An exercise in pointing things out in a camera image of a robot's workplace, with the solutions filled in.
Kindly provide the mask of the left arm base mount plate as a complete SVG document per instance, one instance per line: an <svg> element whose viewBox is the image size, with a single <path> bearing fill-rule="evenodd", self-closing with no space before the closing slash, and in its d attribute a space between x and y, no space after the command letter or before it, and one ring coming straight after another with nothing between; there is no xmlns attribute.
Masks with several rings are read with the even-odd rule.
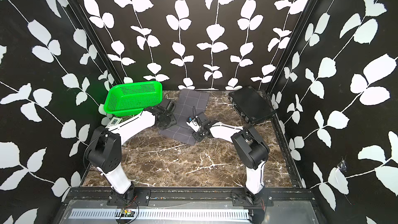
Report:
<svg viewBox="0 0 398 224"><path fill-rule="evenodd" d="M129 189L125 194L119 194L112 190L107 201L107 206L124 207L134 202L139 206L147 206L149 203L151 190L144 188Z"/></svg>

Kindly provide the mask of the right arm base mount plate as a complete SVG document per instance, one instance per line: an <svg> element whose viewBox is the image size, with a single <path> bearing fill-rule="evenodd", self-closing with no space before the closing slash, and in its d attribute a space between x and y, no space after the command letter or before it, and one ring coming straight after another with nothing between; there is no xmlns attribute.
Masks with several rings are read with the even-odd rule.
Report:
<svg viewBox="0 0 398 224"><path fill-rule="evenodd" d="M274 206L274 201L271 196L261 195L260 193L253 195L251 192L242 190L232 190L230 198L233 206L253 207L253 208L266 208Z"/></svg>

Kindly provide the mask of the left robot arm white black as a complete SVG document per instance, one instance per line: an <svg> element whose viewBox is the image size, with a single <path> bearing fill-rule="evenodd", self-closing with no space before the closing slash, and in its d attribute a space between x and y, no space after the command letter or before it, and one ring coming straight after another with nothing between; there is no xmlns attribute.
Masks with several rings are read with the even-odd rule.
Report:
<svg viewBox="0 0 398 224"><path fill-rule="evenodd" d="M165 130L177 121L173 114L176 103L163 99L156 106L145 108L140 114L109 128L98 127L94 130L84 159L96 167L110 183L116 196L130 203L135 198L135 187L126 176L122 165L122 145L150 127L157 126Z"/></svg>

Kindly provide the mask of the dark grey grid pillowcase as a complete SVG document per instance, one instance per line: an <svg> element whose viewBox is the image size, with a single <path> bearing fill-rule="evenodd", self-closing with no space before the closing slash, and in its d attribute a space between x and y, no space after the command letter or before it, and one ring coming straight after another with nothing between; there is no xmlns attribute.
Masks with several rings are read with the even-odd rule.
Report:
<svg viewBox="0 0 398 224"><path fill-rule="evenodd" d="M195 145L197 141L192 136L194 130L188 126L187 119L194 116L193 107L197 113L205 112L209 96L206 92L182 89L173 112L177 123L159 133L174 141Z"/></svg>

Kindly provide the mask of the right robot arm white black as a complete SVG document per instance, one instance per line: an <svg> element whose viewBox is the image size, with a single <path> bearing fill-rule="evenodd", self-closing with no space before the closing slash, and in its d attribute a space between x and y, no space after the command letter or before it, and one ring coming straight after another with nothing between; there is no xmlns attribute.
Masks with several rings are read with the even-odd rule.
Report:
<svg viewBox="0 0 398 224"><path fill-rule="evenodd" d="M242 164L246 167L245 194L250 205L259 202L257 194L264 188L264 165L270 149L255 127L227 125L211 121L206 116L189 117L187 125L193 130L193 137L200 142L204 138L222 139L231 142Z"/></svg>

